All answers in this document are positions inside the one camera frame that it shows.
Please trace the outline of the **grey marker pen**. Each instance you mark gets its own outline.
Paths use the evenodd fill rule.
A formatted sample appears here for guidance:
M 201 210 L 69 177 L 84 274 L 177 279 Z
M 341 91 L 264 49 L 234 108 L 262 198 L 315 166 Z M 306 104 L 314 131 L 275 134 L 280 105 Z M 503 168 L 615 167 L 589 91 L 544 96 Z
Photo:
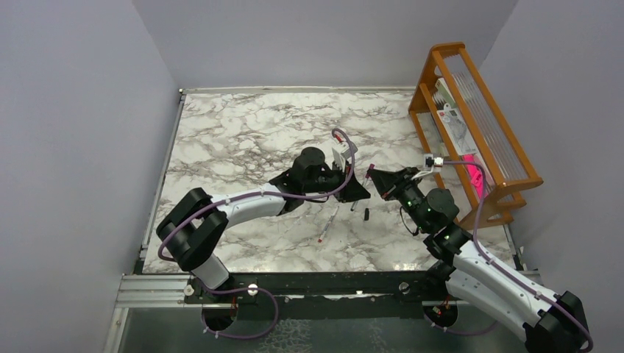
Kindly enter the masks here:
M 367 184 L 369 183 L 369 176 L 365 176 L 364 181 L 362 182 L 362 186 L 366 189 Z M 352 203 L 350 207 L 350 211 L 354 212 L 356 207 L 358 206 L 359 201 L 355 201 Z

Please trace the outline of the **magenta pen cap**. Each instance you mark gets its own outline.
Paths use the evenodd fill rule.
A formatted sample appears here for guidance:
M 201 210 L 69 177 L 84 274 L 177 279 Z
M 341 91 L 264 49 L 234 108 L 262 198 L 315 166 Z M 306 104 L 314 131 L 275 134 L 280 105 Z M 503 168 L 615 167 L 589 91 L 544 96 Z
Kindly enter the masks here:
M 365 176 L 366 178 L 370 178 L 370 172 L 371 172 L 372 170 L 374 170 L 374 168 L 375 168 L 375 164 L 372 164 L 372 163 L 371 163 L 371 164 L 369 165 L 369 168 L 367 169 L 366 176 Z

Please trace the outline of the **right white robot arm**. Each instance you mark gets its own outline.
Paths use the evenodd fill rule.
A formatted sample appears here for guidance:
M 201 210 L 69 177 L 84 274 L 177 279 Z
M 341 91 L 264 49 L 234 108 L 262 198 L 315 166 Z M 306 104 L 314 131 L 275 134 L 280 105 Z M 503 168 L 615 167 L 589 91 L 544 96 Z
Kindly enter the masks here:
M 425 291 L 434 299 L 447 294 L 469 302 L 513 332 L 528 352 L 590 352 L 582 301 L 529 279 L 498 259 L 481 244 L 475 230 L 455 222 L 459 208 L 447 189 L 419 189 L 416 168 L 368 172 L 385 201 L 398 201 L 427 235 L 424 243 L 440 271 L 425 278 Z

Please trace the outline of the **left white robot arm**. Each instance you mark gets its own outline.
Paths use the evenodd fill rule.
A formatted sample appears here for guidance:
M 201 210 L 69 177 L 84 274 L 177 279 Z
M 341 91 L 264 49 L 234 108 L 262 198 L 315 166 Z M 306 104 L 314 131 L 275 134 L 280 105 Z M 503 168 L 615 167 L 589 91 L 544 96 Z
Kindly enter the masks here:
M 259 188 L 245 193 L 210 195 L 194 188 L 158 224 L 160 252 L 166 260 L 202 281 L 214 302 L 231 292 L 230 272 L 214 250 L 226 229 L 256 218 L 285 215 L 304 202 L 325 202 L 329 197 L 350 203 L 369 199 L 348 161 L 328 165 L 316 147 L 304 148 L 292 166 Z

